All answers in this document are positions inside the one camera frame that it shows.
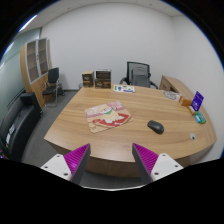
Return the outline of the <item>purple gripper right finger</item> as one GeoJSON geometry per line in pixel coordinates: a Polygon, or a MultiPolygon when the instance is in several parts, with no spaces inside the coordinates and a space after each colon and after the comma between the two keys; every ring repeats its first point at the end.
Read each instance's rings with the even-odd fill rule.
{"type": "Polygon", "coordinates": [[[151,171],[159,155],[136,143],[132,144],[132,154],[139,170],[142,182],[144,184],[151,183],[151,171]]]}

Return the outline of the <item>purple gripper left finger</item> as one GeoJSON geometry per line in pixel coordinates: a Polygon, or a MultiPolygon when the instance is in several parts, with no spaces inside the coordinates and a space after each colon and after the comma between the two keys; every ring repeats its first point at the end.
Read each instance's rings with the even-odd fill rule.
{"type": "Polygon", "coordinates": [[[64,156],[64,159],[71,171],[71,182],[79,184],[82,175],[85,171],[86,165],[90,157],[91,149],[90,145],[83,145],[64,156]]]}

